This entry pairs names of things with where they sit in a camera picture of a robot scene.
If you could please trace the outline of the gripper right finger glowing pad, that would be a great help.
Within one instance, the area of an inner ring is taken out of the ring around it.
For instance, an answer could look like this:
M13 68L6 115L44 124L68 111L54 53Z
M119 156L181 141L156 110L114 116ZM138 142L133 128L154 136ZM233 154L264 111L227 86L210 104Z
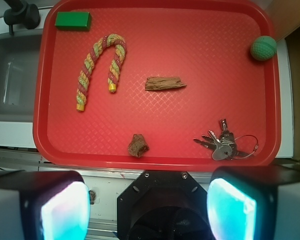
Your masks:
M300 240L300 168L219 167L206 205L217 240Z

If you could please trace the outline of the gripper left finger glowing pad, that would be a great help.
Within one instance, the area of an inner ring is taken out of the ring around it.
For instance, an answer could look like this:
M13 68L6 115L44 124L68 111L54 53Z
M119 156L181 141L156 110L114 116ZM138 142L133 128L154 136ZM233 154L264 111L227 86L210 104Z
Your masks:
M0 240L83 240L89 188L74 170L0 170Z

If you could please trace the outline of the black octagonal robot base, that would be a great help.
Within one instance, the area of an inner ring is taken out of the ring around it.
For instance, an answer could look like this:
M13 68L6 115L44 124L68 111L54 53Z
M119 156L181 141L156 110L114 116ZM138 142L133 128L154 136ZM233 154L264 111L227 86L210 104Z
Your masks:
M188 172L145 170L117 197L117 237L213 240L207 195Z

